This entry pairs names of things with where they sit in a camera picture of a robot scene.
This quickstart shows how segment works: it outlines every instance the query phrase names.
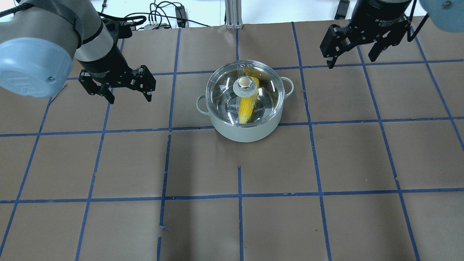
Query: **corn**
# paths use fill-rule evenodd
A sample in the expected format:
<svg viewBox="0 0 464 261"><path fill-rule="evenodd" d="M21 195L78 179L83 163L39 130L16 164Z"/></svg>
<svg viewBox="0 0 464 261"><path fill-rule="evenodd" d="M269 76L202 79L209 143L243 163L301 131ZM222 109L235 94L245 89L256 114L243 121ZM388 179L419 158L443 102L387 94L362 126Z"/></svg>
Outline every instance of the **corn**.
<svg viewBox="0 0 464 261"><path fill-rule="evenodd" d="M240 105L238 107L238 122L241 124L248 123L248 121L251 119L253 110L256 105L256 100L258 98L259 80L256 77L250 76L250 78L256 83L256 92L250 97L240 98Z"/></svg>

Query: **white wall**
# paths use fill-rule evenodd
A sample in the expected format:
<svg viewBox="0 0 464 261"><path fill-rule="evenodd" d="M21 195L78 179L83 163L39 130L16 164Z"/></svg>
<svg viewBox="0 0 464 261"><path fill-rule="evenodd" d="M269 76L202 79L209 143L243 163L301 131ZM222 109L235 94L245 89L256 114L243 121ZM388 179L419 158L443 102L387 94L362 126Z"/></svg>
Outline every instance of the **white wall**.
<svg viewBox="0 0 464 261"><path fill-rule="evenodd" d="M225 2L224 0L177 0L182 3L187 11L187 16L210 26L224 24ZM95 9L101 11L103 0L91 0ZM149 12L152 0L108 0L108 7L104 13L123 17L129 13ZM339 0L242 0L242 19L246 24L282 23L298 21L332 20ZM351 0L347 18L351 13L356 0ZM0 0L0 10L14 6L13 0ZM166 7L164 11L168 16L175 16L174 7ZM425 11L417 5L416 15L425 15Z"/></svg>

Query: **glass lid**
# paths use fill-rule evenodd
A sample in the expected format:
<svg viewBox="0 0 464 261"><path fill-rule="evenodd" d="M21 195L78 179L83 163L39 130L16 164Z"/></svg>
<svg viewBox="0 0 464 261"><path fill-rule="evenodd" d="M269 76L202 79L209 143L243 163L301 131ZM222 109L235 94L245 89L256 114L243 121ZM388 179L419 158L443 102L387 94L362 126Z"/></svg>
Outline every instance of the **glass lid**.
<svg viewBox="0 0 464 261"><path fill-rule="evenodd" d="M254 127L272 119L284 99L282 80L269 66L251 60L229 63L209 79L206 102L229 125Z"/></svg>

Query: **blue grid line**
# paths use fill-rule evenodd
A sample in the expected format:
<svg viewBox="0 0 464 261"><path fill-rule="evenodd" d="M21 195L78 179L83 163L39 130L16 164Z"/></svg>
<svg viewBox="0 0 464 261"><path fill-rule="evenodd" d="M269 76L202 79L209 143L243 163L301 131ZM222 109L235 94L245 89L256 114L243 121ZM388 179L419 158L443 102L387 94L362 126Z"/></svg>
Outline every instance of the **blue grid line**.
<svg viewBox="0 0 464 261"><path fill-rule="evenodd" d="M291 23L293 36L295 38L295 45L296 45L296 52L298 54L298 65L300 67L300 76L301 82L303 87L303 96L304 96L304 103L306 107L306 116L308 117L308 123L311 123L311 115L309 114L309 106L308 106L308 98L306 96L306 85L304 83L304 75L303 75L303 66L301 63L301 54L300 54L300 46L298 45L298 37L296 36L296 29L295 23ZM316 154L316 145L314 143L314 135L313 135L313 126L312 124L308 124L309 126L309 137L311 139L311 148L313 152L313 159L314 159L314 167L316 170L316 180L317 180L317 190L319 192L319 202L321 205L321 216L322 216L322 227L324 229L324 238L325 238L325 245L327 250L327 259L328 261L332 261L332 254L330 252L330 243L329 243L329 233L327 230L327 220L325 218L325 207L324 207L324 197L322 193L322 185L321 185L321 177L319 175L319 165L317 164L317 154Z"/></svg>
<svg viewBox="0 0 464 261"><path fill-rule="evenodd" d="M122 53L122 50L124 49L124 42L125 42L125 41L126 41L126 39L123 39L123 40L121 41L121 47L119 48L119 50L121 51L121 53Z"/></svg>
<svg viewBox="0 0 464 261"><path fill-rule="evenodd" d="M237 57L236 57L237 61L240 60L240 58L238 56L238 29L235 29L235 53L237 55Z"/></svg>
<svg viewBox="0 0 464 261"><path fill-rule="evenodd" d="M86 198L62 198L62 199L22 199L21 204L28 203L70 203L70 202L87 202Z"/></svg>
<svg viewBox="0 0 464 261"><path fill-rule="evenodd" d="M156 247L156 261L160 261L161 258L161 237L158 237L158 245Z"/></svg>
<svg viewBox="0 0 464 261"><path fill-rule="evenodd" d="M430 193L430 192L459 192L464 188L446 188L446 189L402 189L403 193Z"/></svg>
<svg viewBox="0 0 464 261"><path fill-rule="evenodd" d="M175 82L177 79L177 63L179 61L179 46L180 46L180 33L182 28L179 28L177 32L177 44L175 48L175 61L174 61L174 74L173 74L173 88L171 91L171 106L169 108L169 131L171 131L173 126L173 110L174 110L174 95L175 95Z"/></svg>
<svg viewBox="0 0 464 261"><path fill-rule="evenodd" d="M102 152L103 140L105 138L105 130L106 130L106 124L108 122L108 115L110 114L110 107L111 107L111 104L108 103L108 105L106 106L105 120L103 122L102 137L100 139L100 144L98 146L97 158L95 159L95 166L94 166L94 169L93 169L92 180L90 182L89 194L87 196L87 201L86 201L87 203L85 204L84 218L82 219L82 226L81 226L81 231L80 231L80 234L79 234L79 241L77 242L77 250L76 250L75 261L79 260L79 255L80 255L80 252L81 252L82 239L84 237L85 225L87 223L87 216L89 214L89 207L90 207L90 202L91 202L91 198L92 198L93 187L94 187L94 184L95 184L95 174L97 173L98 164L100 163L100 155L101 155L101 152Z"/></svg>
<svg viewBox="0 0 464 261"><path fill-rule="evenodd" d="M307 122L288 122L288 123L279 123L279 126L299 126L299 125L308 125Z"/></svg>
<svg viewBox="0 0 464 261"><path fill-rule="evenodd" d="M239 231L239 240L240 240L240 261L244 260L243 255L243 207L242 207L242 166L238 168L238 231Z"/></svg>
<svg viewBox="0 0 464 261"><path fill-rule="evenodd" d="M177 74L202 74L202 73L213 73L215 71L197 71L197 72L178 72Z"/></svg>
<svg viewBox="0 0 464 261"><path fill-rule="evenodd" d="M45 124L45 119L47 118L48 110L50 109L50 104L52 103L52 98L48 99L47 108L45 109L44 117L42 118L42 122L40 123L40 128L38 134L42 132L42 129ZM5 247L6 239L8 237L8 233L10 232L11 224L13 222L14 214L16 213L16 208L19 204L19 199L21 198L21 193L23 192L24 184L26 183L27 175L29 174L29 169L31 168L32 160L34 159L35 150L37 149L37 144L39 143L40 135L37 135L35 139L34 147L32 148L31 156L29 157L29 161L27 163L26 170L24 172L23 180L21 181L21 186L19 187L18 195L16 196L16 200L14 201L14 206L11 211L10 219L8 220L8 225L5 230L5 234L3 235L3 239L0 245L0 257L3 253L3 248Z"/></svg>
<svg viewBox="0 0 464 261"><path fill-rule="evenodd" d="M158 129L129 129L129 130L107 130L106 133L122 133L122 132L150 132L150 131L168 131L169 128Z"/></svg>
<svg viewBox="0 0 464 261"><path fill-rule="evenodd" d="M464 62L464 59L456 59L456 60L435 60L435 61L427 61L429 64L436 64L436 63L459 63Z"/></svg>
<svg viewBox="0 0 464 261"><path fill-rule="evenodd" d="M456 59L456 60L432 60L427 61L427 63L459 63L464 62L464 59ZM410 62L384 62L384 63L369 63L365 64L365 66L376 66L376 65L410 65L410 64L425 64L424 61L410 61ZM362 64L338 64L335 67L348 67L348 66L362 66ZM326 68L327 65L303 65L303 69L310 69L310 68ZM299 69L299 66L289 66L289 67L274 67L274 70L291 70L291 69ZM201 73L214 73L215 71L192 71L192 72L177 72L177 74L201 74ZM158 75L174 75L173 72L158 72L152 73L153 76ZM79 78L68 78L68 81L71 80L78 80Z"/></svg>
<svg viewBox="0 0 464 261"><path fill-rule="evenodd" d="M151 75L153 76L158 76L158 75L174 75L173 72L157 72L157 73L152 73Z"/></svg>
<svg viewBox="0 0 464 261"><path fill-rule="evenodd" d="M463 120L464 117L437 117L437 118L403 118L403 119L382 119L382 122L411 122L411 121L442 121L442 120ZM351 124L351 123L372 123L379 122L378 119L370 120L348 120L348 121L318 121L311 122L312 125L318 124ZM290 122L290 123L279 123L279 126L297 126L307 125L307 122ZM172 131L187 131L187 130L208 130L214 129L214 126L192 126L192 127L173 127ZM148 131L168 131L169 128L158 128L158 129L126 129L126 130L105 130L105 133L121 133L121 132L148 132ZM11 133L11 134L0 134L0 137L25 137L25 136L51 136L51 135L80 135L80 134L101 134L102 130L84 130L84 131L63 131L63 132L42 132L42 133Z"/></svg>
<svg viewBox="0 0 464 261"><path fill-rule="evenodd" d="M25 136L37 136L38 133L12 133L12 134L0 134L0 137L25 137Z"/></svg>
<svg viewBox="0 0 464 261"><path fill-rule="evenodd" d="M312 125L318 124L350 124L350 123L372 123L379 122L379 120L351 120L351 121L315 121L311 122Z"/></svg>
<svg viewBox="0 0 464 261"><path fill-rule="evenodd" d="M292 70L292 69L300 69L299 66L289 66L289 67L274 67L273 70Z"/></svg>
<svg viewBox="0 0 464 261"><path fill-rule="evenodd" d="M238 194L219 194L202 196L166 196L166 200L197 200L197 199L218 199L218 198L237 198Z"/></svg>
<svg viewBox="0 0 464 261"><path fill-rule="evenodd" d="M166 161L164 163L164 178L163 178L163 193L161 196L161 210L160 210L160 227L164 227L164 206L166 203L166 188L168 185L168 169L169 169L169 154L171 150L171 135L168 135L168 145L166 148Z"/></svg>
<svg viewBox="0 0 464 261"><path fill-rule="evenodd" d="M398 190L330 191L330 192L324 192L324 196L375 195L375 194L393 194L393 193L398 193Z"/></svg>
<svg viewBox="0 0 464 261"><path fill-rule="evenodd" d="M430 193L430 192L464 192L464 188L436 188L436 189L402 189L402 193ZM353 190L353 191L326 191L324 196L336 195L376 195L394 194L398 190ZM219 198L254 198L254 197L283 197L283 196L319 196L319 192L296 192L296 193L249 193L249 194L219 194L203 196L146 196L146 197L117 197L117 198L91 198L90 202L126 202L126 201L162 201L165 200L199 200L199 199L219 199ZM16 200L0 200L0 204L14 204ZM18 204L28 203L66 203L66 202L87 202L87 198L70 199L22 199Z"/></svg>
<svg viewBox="0 0 464 261"><path fill-rule="evenodd" d="M407 210L406 210L406 204L404 202L403 194L401 192L400 182L397 179L397 173L396 173L395 164L393 163L392 153L390 151L390 146L388 144L387 135L385 134L385 129L384 129L384 126L383 126L382 118L380 117L379 107L377 106L377 102L375 100L374 91L372 89L371 81L370 81L369 75L367 73L367 68L366 68L365 63L364 63L364 58L362 57L361 49L359 48L359 46L357 46L356 48L358 50L358 54L359 54L359 58L361 59L361 63L363 64L362 68L363 68L363 71L364 71L364 75L366 76L366 81L367 81L367 85L369 87L369 92L370 92L371 97L372 97L372 102L374 104L375 113L377 114L377 118L379 120L380 130L382 132L383 141L385 143L385 148L387 149L388 159L390 160L390 166L392 168L393 177L395 179L396 189L398 191L398 196L400 198L401 207L403 209L403 214L404 214L404 217L405 217L407 230L408 230L408 233L409 233L409 237L411 239L412 248L414 250L414 255L416 257L416 261L420 261L419 252L418 252L417 246L416 246L416 241L415 241L414 235L412 233L411 224L409 222L409 216L408 216L408 213L407 213Z"/></svg>
<svg viewBox="0 0 464 261"><path fill-rule="evenodd" d="M448 108L448 105L446 104L445 98L440 90L440 87L438 86L437 80L435 79L435 76L432 73L432 70L430 68L430 65L427 61L427 58L425 57L424 50L422 50L422 46L419 43L419 39L416 37L416 43L417 46L419 47L420 54L422 55L422 58L424 59L425 66L427 67L427 70L429 71L430 77L432 78L433 84L435 85L435 88L437 89L438 95L440 96L441 102L443 103L443 106L445 107L446 113L448 114L448 117L450 117L451 124L453 125L454 131L456 133L456 136L458 137L458 141L461 144L461 148L464 151L464 143L463 139L461 138L461 135L459 134L458 127L456 126L456 123L454 122L454 119L452 118L450 108Z"/></svg>
<svg viewBox="0 0 464 261"><path fill-rule="evenodd" d="M90 202L125 202L125 201L158 201L158 200L162 200L162 197L144 196L144 197L91 198Z"/></svg>
<svg viewBox="0 0 464 261"><path fill-rule="evenodd" d="M196 126L196 127L174 127L173 131L187 131L187 130L209 130L214 129L214 126Z"/></svg>

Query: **cable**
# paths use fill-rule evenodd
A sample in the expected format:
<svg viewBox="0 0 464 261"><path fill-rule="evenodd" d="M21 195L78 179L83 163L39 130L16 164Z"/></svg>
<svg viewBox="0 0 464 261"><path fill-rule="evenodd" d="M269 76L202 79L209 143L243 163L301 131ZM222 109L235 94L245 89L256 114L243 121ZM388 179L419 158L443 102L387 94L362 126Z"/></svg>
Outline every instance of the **cable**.
<svg viewBox="0 0 464 261"><path fill-rule="evenodd" d="M177 18L177 17L173 17L173 16L167 16L167 15L162 15L162 14L157 14L161 17L167 17L167 18L173 18L173 19L179 19L179 20L182 20L182 21L189 21L189 22L192 22L192 23L195 23L195 24L198 24L198 25L201 25L201 26L206 26L206 27L210 27L209 25L205 25L205 24L202 24L202 23L199 23L197 21L193 21L193 20L190 20L190 19L185 19L185 18Z"/></svg>
<svg viewBox="0 0 464 261"><path fill-rule="evenodd" d="M116 21L123 21L123 22L134 21L134 20L137 20L137 19L141 19L141 21L135 22L132 26L139 26L139 25L143 24L147 20L147 18L145 16L142 16L142 15L128 17L129 15L132 15L132 14L128 14L124 18L120 18L120 17L111 16L111 15L107 15L107 14L100 13L100 12L98 14L100 16L103 16L104 18L113 19L113 20L116 20Z"/></svg>
<svg viewBox="0 0 464 261"><path fill-rule="evenodd" d="M151 3L151 4L150 4L150 13L152 12L151 5L154 5L154 6L155 6L155 21L156 21L156 13L158 12L159 6L156 5L155 3ZM160 10L164 13L165 16L167 16L167 15L166 15L166 12L163 10L163 8L160 8ZM168 19L168 24L169 24L169 27L172 28L172 25L171 25L171 22L169 21L169 19Z"/></svg>
<svg viewBox="0 0 464 261"><path fill-rule="evenodd" d="M103 4L102 4L102 11L101 13L103 13L103 10L105 10L105 7L107 7L108 5L106 4L108 0L103 0Z"/></svg>
<svg viewBox="0 0 464 261"><path fill-rule="evenodd" d="M31 7L33 7L33 5L31 5L29 3L22 3L17 7L13 7L11 9L0 12L0 17L4 17L6 15L16 13L16 12L19 12L19 11L24 11L24 10L27 10L27 9L29 9Z"/></svg>
<svg viewBox="0 0 464 261"><path fill-rule="evenodd" d="M180 7L183 7L183 6L184 6L183 4L181 4L181 3L179 3L179 2L169 2L169 1L161 1L161 2L158 4L158 6L161 8L161 7L167 7L167 6L169 6L169 5L173 5L173 6L176 8L176 10L177 10L177 8L180 8L180 7L178 7L177 5L175 5L176 3L179 4ZM179 11L179 15L180 15L180 19L184 19L184 17L182 16L182 13L181 13L180 11Z"/></svg>
<svg viewBox="0 0 464 261"><path fill-rule="evenodd" d="M414 0L414 2L412 3L412 8L411 8L411 14L409 15L409 27L408 27L408 30L407 30L407 41L408 42L412 42L412 40L414 40L414 38L416 38L417 34L419 33L419 31L422 29L422 26L424 26L425 22L427 21L427 19L429 18L429 14L426 13L424 18L422 19L422 21L419 23L419 25L417 26L416 30L414 31L414 33L411 35L411 24L412 24L412 17L414 16L414 10L416 9L416 4L417 4L417 0Z"/></svg>

